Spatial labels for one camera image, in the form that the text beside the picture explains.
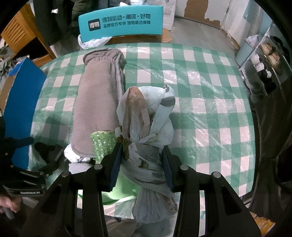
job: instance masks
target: teal box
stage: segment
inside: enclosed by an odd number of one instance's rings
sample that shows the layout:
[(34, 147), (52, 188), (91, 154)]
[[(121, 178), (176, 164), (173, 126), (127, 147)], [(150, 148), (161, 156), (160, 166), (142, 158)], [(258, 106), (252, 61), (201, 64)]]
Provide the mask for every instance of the teal box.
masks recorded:
[(81, 41), (131, 34), (162, 34), (163, 6), (101, 9), (79, 16)]

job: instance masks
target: brown patch on door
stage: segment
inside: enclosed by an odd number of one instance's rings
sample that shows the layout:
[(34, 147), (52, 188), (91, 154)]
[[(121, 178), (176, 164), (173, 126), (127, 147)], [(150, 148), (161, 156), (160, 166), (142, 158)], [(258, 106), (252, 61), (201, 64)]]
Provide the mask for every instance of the brown patch on door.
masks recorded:
[(210, 21), (209, 19), (205, 19), (207, 8), (208, 0), (188, 0), (184, 17), (220, 28), (219, 20)]

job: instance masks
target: louvered cabinet door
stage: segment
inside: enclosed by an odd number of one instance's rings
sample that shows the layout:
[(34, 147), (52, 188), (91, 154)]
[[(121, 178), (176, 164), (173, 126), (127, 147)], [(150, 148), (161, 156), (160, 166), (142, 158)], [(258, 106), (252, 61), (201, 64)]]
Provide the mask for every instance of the louvered cabinet door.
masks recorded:
[(17, 54), (24, 46), (36, 37), (20, 12), (12, 18), (1, 36), (12, 49), (14, 54)]

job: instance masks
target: checkered tablecloth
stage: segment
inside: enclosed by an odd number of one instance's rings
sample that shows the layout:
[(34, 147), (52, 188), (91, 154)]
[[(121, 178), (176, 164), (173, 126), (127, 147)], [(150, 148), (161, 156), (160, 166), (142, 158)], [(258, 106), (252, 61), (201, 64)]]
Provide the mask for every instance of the checkered tablecloth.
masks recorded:
[[(132, 43), (120, 49), (127, 60), (125, 88), (170, 85), (176, 104), (171, 152), (198, 172), (219, 171), (239, 196), (252, 187), (255, 167), (254, 127), (248, 98), (233, 60), (224, 53), (179, 44)], [(73, 125), (73, 107), (85, 65), (82, 50), (46, 64), (48, 77), (32, 123), (36, 142), (66, 146)], [(29, 168), (42, 165), (30, 149)], [(113, 206), (113, 213), (131, 216), (133, 200)]]

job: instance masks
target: folded gray pants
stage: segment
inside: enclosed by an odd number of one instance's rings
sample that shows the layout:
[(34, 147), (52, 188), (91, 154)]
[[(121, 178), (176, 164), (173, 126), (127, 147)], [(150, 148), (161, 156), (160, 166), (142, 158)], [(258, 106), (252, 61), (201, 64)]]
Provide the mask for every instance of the folded gray pants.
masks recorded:
[(124, 93), (126, 61), (120, 50), (110, 48), (91, 51), (83, 61), (86, 67), (74, 105), (71, 146), (81, 157), (94, 157), (90, 135), (119, 126), (116, 110)]

